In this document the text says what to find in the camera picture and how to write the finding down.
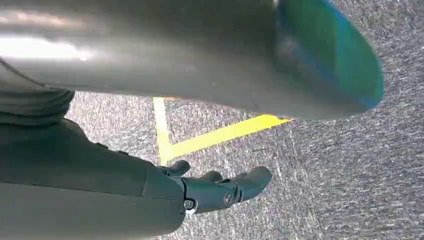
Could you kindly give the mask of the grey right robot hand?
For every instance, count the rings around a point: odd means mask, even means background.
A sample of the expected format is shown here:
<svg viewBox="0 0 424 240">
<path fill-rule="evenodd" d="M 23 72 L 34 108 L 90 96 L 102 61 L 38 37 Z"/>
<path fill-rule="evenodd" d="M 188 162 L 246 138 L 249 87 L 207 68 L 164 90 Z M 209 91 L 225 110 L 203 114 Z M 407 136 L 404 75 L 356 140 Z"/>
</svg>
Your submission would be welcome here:
<svg viewBox="0 0 424 240">
<path fill-rule="evenodd" d="M 262 166 L 224 179 L 91 142 L 73 122 L 0 127 L 3 240 L 142 240 L 179 229 L 187 214 L 225 210 L 261 193 Z"/>
</svg>

